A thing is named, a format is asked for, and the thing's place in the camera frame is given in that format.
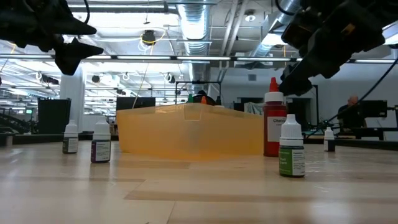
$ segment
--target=wooden table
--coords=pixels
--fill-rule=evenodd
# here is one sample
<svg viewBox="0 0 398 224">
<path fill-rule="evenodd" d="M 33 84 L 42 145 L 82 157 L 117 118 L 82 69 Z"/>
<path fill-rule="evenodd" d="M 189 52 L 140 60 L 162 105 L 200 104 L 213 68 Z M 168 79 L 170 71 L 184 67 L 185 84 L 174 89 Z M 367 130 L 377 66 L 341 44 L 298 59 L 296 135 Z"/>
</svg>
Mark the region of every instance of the wooden table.
<svg viewBox="0 0 398 224">
<path fill-rule="evenodd" d="M 306 146 L 304 179 L 276 158 L 90 163 L 90 142 L 0 149 L 0 223 L 398 223 L 398 153 Z"/>
</svg>

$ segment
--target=person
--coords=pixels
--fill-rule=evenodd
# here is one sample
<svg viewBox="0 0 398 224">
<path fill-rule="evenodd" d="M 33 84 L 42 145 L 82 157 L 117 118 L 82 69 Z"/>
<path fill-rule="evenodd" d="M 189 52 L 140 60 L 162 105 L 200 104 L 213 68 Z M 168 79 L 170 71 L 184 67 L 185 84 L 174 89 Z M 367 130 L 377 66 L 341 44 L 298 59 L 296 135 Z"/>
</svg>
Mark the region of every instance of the person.
<svg viewBox="0 0 398 224">
<path fill-rule="evenodd" d="M 337 116 L 341 131 L 350 132 L 351 128 L 366 128 L 365 119 L 359 114 L 359 108 L 354 106 L 357 102 L 358 96 L 353 95 L 348 99 L 347 105 L 339 108 L 339 113 L 344 111 Z"/>
</svg>

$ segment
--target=black monitor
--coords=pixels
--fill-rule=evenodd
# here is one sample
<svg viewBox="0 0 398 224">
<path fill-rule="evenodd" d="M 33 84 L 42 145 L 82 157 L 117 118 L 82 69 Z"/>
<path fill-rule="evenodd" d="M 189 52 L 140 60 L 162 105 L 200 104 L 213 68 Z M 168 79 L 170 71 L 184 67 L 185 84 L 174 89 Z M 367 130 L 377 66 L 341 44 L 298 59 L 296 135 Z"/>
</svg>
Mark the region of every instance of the black monitor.
<svg viewBox="0 0 398 224">
<path fill-rule="evenodd" d="M 116 98 L 116 110 L 128 110 L 132 109 L 132 105 L 134 104 L 135 97 L 117 97 Z M 145 108 L 156 106 L 156 98 L 155 97 L 139 97 L 137 99 L 136 105 L 134 108 Z"/>
<path fill-rule="evenodd" d="M 386 118 L 387 100 L 364 100 L 359 103 L 359 113 L 364 118 Z"/>
</svg>

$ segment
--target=white column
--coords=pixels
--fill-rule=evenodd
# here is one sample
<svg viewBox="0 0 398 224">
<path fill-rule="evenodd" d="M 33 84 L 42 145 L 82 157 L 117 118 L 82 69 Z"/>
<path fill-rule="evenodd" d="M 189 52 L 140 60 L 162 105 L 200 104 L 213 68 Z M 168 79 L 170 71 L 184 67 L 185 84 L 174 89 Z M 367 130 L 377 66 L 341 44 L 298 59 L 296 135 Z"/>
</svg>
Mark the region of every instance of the white column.
<svg viewBox="0 0 398 224">
<path fill-rule="evenodd" d="M 62 75 L 60 99 L 71 99 L 69 119 L 74 119 L 79 133 L 83 129 L 83 114 L 86 89 L 86 73 L 79 66 L 74 75 Z"/>
</svg>

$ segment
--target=orange translucent container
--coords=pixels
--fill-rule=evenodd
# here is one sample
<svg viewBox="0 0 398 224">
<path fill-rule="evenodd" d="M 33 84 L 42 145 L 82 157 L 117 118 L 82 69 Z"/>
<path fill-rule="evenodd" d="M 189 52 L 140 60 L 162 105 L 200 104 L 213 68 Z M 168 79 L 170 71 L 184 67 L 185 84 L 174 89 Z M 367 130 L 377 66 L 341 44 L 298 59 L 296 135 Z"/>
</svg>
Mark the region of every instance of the orange translucent container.
<svg viewBox="0 0 398 224">
<path fill-rule="evenodd" d="M 262 155 L 262 116 L 199 103 L 117 112 L 122 152 L 178 160 Z"/>
</svg>

